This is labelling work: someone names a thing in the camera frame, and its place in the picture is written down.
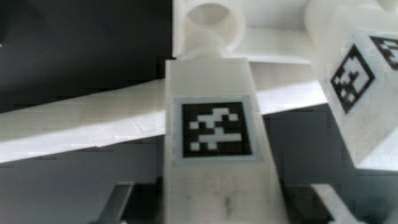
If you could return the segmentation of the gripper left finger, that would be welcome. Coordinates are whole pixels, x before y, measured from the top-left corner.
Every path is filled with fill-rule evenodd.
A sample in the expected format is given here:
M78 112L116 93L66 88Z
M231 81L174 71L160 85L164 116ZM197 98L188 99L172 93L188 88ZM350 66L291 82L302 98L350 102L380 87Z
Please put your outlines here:
M89 224L121 224L133 185L133 182L116 184L100 217Z

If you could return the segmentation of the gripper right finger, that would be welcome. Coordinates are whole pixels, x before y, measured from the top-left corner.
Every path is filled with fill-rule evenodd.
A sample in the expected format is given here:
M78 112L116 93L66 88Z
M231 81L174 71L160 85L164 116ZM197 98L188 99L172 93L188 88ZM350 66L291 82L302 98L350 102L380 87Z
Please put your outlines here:
M320 197L322 203L332 216L329 224L366 224L363 221L357 220L332 186L329 184L313 184L311 188L316 192L316 195Z

